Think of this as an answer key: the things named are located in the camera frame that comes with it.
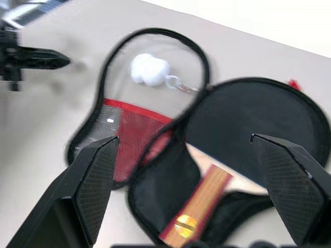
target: ping pong ball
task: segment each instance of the ping pong ball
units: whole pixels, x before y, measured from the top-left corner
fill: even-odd
[[[170,72],[170,65],[167,61],[159,58],[150,58],[146,62],[141,76],[148,86],[162,84]]]
[[[145,67],[146,61],[150,58],[153,58],[153,56],[148,53],[143,53],[136,56],[131,62],[131,78],[137,84],[142,84],[144,82],[141,72]]]
[[[131,62],[131,78],[138,84],[160,85],[166,80],[169,72],[170,65],[167,61],[148,53],[136,56]]]

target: white table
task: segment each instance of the white table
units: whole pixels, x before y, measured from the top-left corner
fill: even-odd
[[[211,58],[213,83],[239,76],[282,82],[295,78],[306,94],[331,113],[328,58],[139,0],[72,0],[23,29],[21,42],[58,50],[74,62],[88,61],[89,70],[80,74],[73,67],[26,71],[23,92],[0,89],[0,138],[5,140],[0,143],[0,247],[10,241],[47,186],[65,169],[65,146],[92,106],[106,54],[131,31],[152,26],[173,29],[198,43]],[[75,92],[74,96],[52,91],[54,73],[65,82],[65,92]],[[244,224],[229,243],[246,247],[261,239],[293,243],[274,209]],[[95,247],[119,243],[151,243],[126,207],[125,190],[111,193]]]

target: ping pong paddle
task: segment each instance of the ping pong paddle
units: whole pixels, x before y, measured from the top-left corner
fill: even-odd
[[[328,123],[320,108],[307,96],[263,78],[243,78],[216,86],[194,110],[186,126],[187,149],[205,175],[204,180],[175,216],[175,221],[161,233],[160,238],[166,244],[179,247],[199,237],[205,225],[203,221],[208,217],[206,209],[212,207],[201,211],[199,204],[214,204],[208,200],[210,197],[222,201],[222,195],[230,191],[267,194],[258,158],[249,143],[255,132],[300,144],[322,165],[327,161],[330,143],[324,137],[329,136]],[[206,171],[211,164],[231,179],[215,181],[213,187],[222,190],[215,191],[215,195],[205,192],[197,204],[193,201],[194,195],[210,176]],[[192,231],[189,237],[179,238],[183,236],[178,232],[182,227]]]
[[[159,236],[165,244],[174,248],[180,248],[188,241],[200,237],[214,208],[227,193],[242,191],[267,194],[267,189],[230,166],[222,164],[192,145],[186,146],[203,179],[183,209]]]

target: wooden paddle handle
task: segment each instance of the wooden paddle handle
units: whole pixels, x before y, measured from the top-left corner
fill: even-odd
[[[161,233],[160,239],[173,248],[198,239],[231,178],[231,174],[211,165],[184,208]]]

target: red object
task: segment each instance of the red object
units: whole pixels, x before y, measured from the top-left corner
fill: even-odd
[[[288,85],[297,90],[301,90],[297,80],[294,80],[294,79],[289,80]]]
[[[121,109],[121,117],[117,134],[120,144],[116,156],[114,180],[124,182],[131,174],[142,152],[153,136],[171,118],[125,102],[105,99],[104,104]],[[170,136],[162,135],[159,141],[153,144],[144,163],[154,158],[166,145]]]

